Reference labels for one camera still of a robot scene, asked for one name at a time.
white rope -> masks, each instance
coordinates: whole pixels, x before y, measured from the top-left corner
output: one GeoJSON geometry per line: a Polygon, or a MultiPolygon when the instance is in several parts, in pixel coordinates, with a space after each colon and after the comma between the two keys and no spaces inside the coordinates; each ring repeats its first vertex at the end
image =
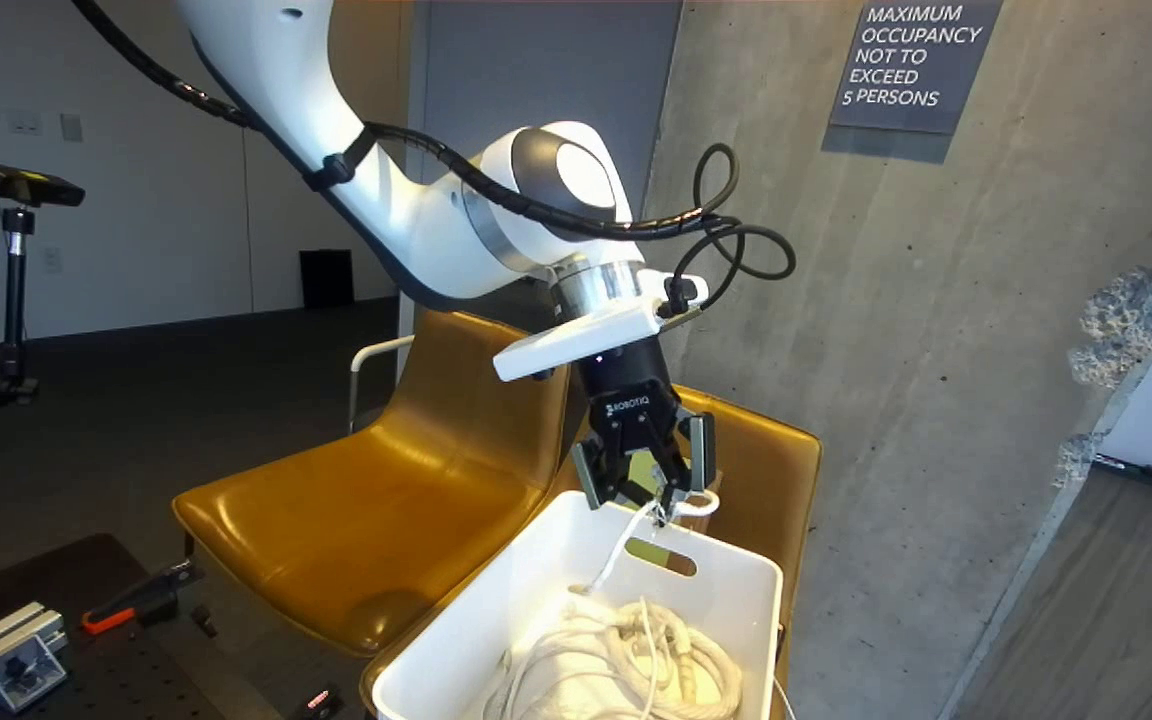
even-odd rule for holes
{"type": "Polygon", "coordinates": [[[780,695],[783,720],[801,720],[801,716],[792,712],[792,703],[789,703],[783,684],[774,679],[771,688],[774,688],[774,695],[780,695]]]}
{"type": "Polygon", "coordinates": [[[557,612],[537,612],[541,629],[500,654],[482,720],[731,720],[740,712],[742,671],[711,637],[662,602],[593,601],[647,516],[662,516],[661,504],[626,521],[587,588],[558,596],[557,612]]]}

yellow chair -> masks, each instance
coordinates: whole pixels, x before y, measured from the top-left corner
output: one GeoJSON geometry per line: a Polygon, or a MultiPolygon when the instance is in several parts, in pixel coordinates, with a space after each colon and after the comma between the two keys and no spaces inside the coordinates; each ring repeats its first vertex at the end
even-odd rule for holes
{"type": "Polygon", "coordinates": [[[792,612],[820,479],[820,441],[701,389],[675,382],[688,407],[716,418],[719,513],[708,535],[780,563],[780,679],[792,671],[792,612]]]}
{"type": "Polygon", "coordinates": [[[350,654],[412,637],[557,493],[572,378],[500,382],[517,330],[420,313],[382,413],[344,441],[171,501],[183,530],[285,618],[350,654]]]}

floor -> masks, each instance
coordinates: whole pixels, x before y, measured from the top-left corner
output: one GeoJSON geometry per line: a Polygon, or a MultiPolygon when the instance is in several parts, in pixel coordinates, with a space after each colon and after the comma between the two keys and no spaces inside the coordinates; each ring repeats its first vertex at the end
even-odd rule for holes
{"type": "Polygon", "coordinates": [[[1152,716],[1152,479],[1086,475],[950,716],[1152,716]]]}
{"type": "MultiPolygon", "coordinates": [[[[148,567],[181,561],[169,501],[341,435],[347,354],[391,335],[391,315],[360,303],[27,343],[44,392],[0,407],[0,567],[89,530],[120,535],[148,567]]],[[[373,364],[363,398],[376,407],[387,389],[391,369],[373,364]]],[[[189,602],[210,608],[215,643],[275,709],[321,684],[350,695],[350,661],[220,573],[189,602]]]]}

tripod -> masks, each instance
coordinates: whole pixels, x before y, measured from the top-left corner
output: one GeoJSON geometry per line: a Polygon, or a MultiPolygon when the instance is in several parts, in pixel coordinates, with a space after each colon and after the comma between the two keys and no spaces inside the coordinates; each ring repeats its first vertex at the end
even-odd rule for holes
{"type": "Polygon", "coordinates": [[[25,253],[36,230],[41,203],[79,203],[85,187],[30,172],[30,169],[2,169],[0,163],[0,196],[10,198],[0,213],[0,229],[8,241],[8,300],[2,300],[2,343],[0,343],[0,405],[27,405],[41,397],[41,378],[25,372],[25,253]]]}

occupancy sign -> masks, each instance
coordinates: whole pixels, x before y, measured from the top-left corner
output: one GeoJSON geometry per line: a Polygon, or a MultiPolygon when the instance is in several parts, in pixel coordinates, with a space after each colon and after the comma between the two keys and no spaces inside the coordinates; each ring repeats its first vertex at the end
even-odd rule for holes
{"type": "Polygon", "coordinates": [[[949,137],[996,16],[998,0],[869,0],[830,123],[949,137]]]}

